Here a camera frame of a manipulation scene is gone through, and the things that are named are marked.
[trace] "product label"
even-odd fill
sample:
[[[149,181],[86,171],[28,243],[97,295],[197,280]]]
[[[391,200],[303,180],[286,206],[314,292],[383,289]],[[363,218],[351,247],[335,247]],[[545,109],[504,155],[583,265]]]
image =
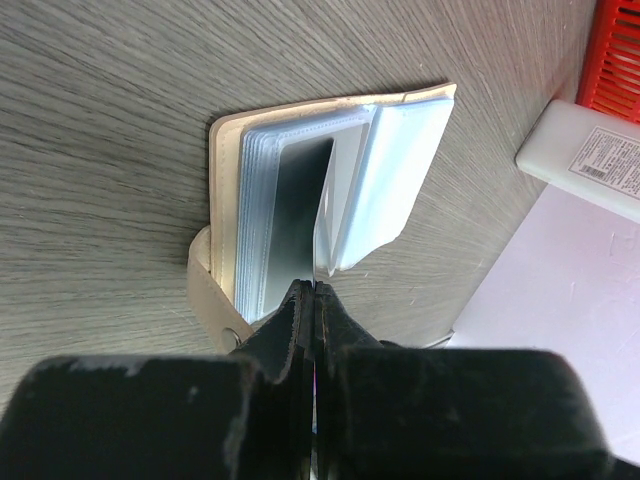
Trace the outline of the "product label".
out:
[[[640,199],[640,142],[596,127],[569,171]]]

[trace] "white surface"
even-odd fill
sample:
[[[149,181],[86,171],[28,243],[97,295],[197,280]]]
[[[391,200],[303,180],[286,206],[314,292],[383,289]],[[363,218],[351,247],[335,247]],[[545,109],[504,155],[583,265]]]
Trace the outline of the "white surface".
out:
[[[626,139],[625,145],[604,146],[605,148],[600,148],[595,155],[586,155],[584,160],[587,160],[589,165],[596,162],[598,156],[606,157],[606,161],[597,161],[599,168],[607,173],[606,179],[602,181],[570,170],[597,127],[618,134],[618,139],[620,136]],[[629,177],[634,176],[634,172],[640,175],[638,149],[633,148],[639,142],[638,125],[579,105],[554,100],[540,116],[538,124],[518,152],[516,162],[523,172],[640,222],[640,198],[631,193],[632,189],[623,187],[625,182],[630,181]],[[636,161],[621,158],[625,155]],[[629,164],[627,168],[616,168],[616,163],[619,164],[620,160]],[[619,175],[620,170],[627,172],[624,179]],[[627,193],[620,192],[620,189],[626,190]]]
[[[548,349],[582,378],[612,450],[640,463],[640,227],[548,186],[448,347]]]

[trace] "wooden table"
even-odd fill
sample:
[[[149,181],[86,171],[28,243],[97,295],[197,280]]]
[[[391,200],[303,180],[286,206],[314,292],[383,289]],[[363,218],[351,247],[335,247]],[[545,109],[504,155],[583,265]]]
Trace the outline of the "wooden table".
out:
[[[185,301],[217,117],[457,82],[404,234],[332,282],[378,338],[450,328],[542,185],[594,1],[9,0],[0,10],[0,405],[62,353],[211,353]]]

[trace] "barcode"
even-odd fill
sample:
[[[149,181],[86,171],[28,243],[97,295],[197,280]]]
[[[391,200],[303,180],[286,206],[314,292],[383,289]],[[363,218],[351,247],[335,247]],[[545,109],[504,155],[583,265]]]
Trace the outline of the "barcode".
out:
[[[586,173],[590,177],[597,178],[598,180],[603,180],[604,176],[607,174],[607,172],[603,172],[602,170],[598,170],[597,168],[593,168],[593,167],[588,167],[586,165],[584,165],[580,169],[580,171],[583,173]]]

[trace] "wallet strap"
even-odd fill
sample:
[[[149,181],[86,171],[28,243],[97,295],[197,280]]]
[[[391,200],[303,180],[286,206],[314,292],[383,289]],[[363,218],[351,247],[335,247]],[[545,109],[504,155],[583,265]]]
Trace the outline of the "wallet strap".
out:
[[[235,348],[233,339],[244,342],[253,328],[240,316],[211,276],[211,228],[203,228],[189,247],[187,298],[189,305],[211,337],[217,353]]]

